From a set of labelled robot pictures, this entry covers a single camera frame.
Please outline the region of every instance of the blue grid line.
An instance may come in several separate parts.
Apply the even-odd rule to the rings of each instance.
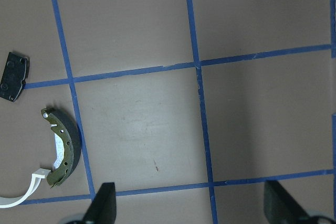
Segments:
[[[208,177],[208,183],[212,184],[214,179],[213,179],[213,172],[212,172],[210,143],[209,143],[209,136],[208,136],[206,110],[205,110],[202,67],[201,67],[201,61],[199,59],[200,57],[198,55],[193,0],[186,0],[186,2],[187,2],[187,11],[188,11],[188,19],[189,19],[191,45],[192,45],[193,58],[194,58],[197,83],[198,83],[199,107],[201,110],[201,121],[202,121],[202,129],[203,129],[203,140],[204,140],[204,149],[205,149],[207,177]],[[212,185],[209,185],[209,197],[210,197],[213,224],[218,224],[215,189]]]
[[[328,49],[331,49],[330,44],[307,46],[307,47],[296,47],[296,48],[288,48],[288,49],[274,50],[274,51],[268,51],[268,52],[258,52],[255,54],[222,57],[222,58],[211,59],[211,60],[202,60],[201,63],[202,63],[202,66],[209,66],[209,65],[216,65],[216,64],[238,62],[238,61],[243,61],[243,60],[255,60],[255,59],[269,58],[269,57],[274,57],[274,56],[300,54],[303,52],[323,51],[323,50],[328,50]]]
[[[330,0],[330,32],[331,32],[331,58],[336,57],[336,26],[335,26],[335,0]]]
[[[91,196],[87,194],[87,195],[64,196],[64,197],[54,197],[44,199],[28,199],[22,202],[20,205],[31,205],[31,204],[51,203],[60,201],[82,200],[82,199],[91,199]]]
[[[51,0],[51,2],[52,2],[52,6],[54,8],[54,15],[55,15],[55,21],[56,21],[57,30],[58,30],[59,41],[60,41],[60,44],[61,44],[64,64],[65,64],[65,68],[66,68],[66,72],[67,72],[67,76],[68,76],[68,82],[69,82],[69,87],[70,87],[70,91],[71,91],[72,103],[73,103],[73,107],[74,107],[74,111],[75,111],[75,117],[76,117],[76,121],[77,121],[78,131],[80,133],[81,148],[82,148],[82,153],[83,153],[83,159],[84,159],[84,165],[85,165],[85,170],[86,170],[86,175],[87,175],[87,180],[88,180],[90,196],[91,196],[91,199],[93,200],[96,193],[94,191],[95,189],[94,189],[93,180],[92,180],[91,168],[90,168],[90,163],[89,163],[89,156],[88,156],[88,151],[87,151],[86,143],[85,143],[85,137],[84,137],[82,121],[81,121],[80,112],[79,112],[79,105],[78,105],[78,100],[77,100],[76,87],[75,87],[75,82],[73,81],[73,75],[72,75],[72,71],[71,71],[71,65],[70,65],[70,59],[69,59],[69,55],[68,55],[67,44],[66,44],[66,41],[65,41],[62,21],[61,21],[61,17],[60,17],[59,8],[58,8],[58,2],[57,2],[57,0]]]
[[[336,113],[332,115],[332,162],[334,168],[333,199],[334,218],[336,219]]]
[[[131,196],[131,195],[140,195],[140,194],[154,194],[154,193],[163,193],[163,192],[168,192],[168,191],[207,188],[211,186],[212,187],[222,187],[222,186],[247,185],[247,184],[263,183],[267,180],[287,180],[287,179],[323,176],[323,175],[331,175],[331,174],[333,174],[333,169],[313,170],[310,172],[276,175],[276,176],[268,176],[268,177],[260,177],[260,178],[233,179],[233,180],[224,180],[224,181],[218,181],[218,182],[213,182],[213,183],[196,183],[196,184],[187,184],[187,185],[179,185],[179,186],[165,186],[165,187],[156,187],[156,188],[147,188],[147,189],[118,191],[116,192],[116,196],[121,197],[121,196]],[[44,198],[44,199],[31,199],[31,200],[24,201],[23,203],[21,203],[21,205],[81,200],[81,199],[90,199],[90,198],[91,198],[90,195],[78,195],[78,196],[65,196],[65,197]]]
[[[43,88],[43,87],[50,87],[50,86],[63,85],[63,84],[69,84],[68,79],[27,83],[24,88],[25,89],[35,89],[35,88]]]
[[[140,68],[140,69],[124,70],[124,71],[117,71],[117,72],[110,72],[110,73],[93,74],[90,76],[74,77],[74,82],[95,81],[95,80],[102,80],[102,79],[107,79],[107,78],[116,78],[116,77],[121,77],[121,76],[163,72],[163,71],[193,68],[193,67],[194,67],[193,62],[178,63],[178,64],[171,65],[171,66]]]

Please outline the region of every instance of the gray floor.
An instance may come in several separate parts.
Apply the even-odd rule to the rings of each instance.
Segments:
[[[263,183],[251,184],[267,176],[333,216],[330,0],[193,0],[204,93],[186,0],[57,3],[0,0],[0,70],[10,51],[30,57],[26,90],[0,100],[0,195],[51,168],[46,106],[77,119],[83,155],[62,186],[42,181],[1,222],[65,223],[115,182],[116,223],[213,223],[209,153],[218,223],[267,223]]]

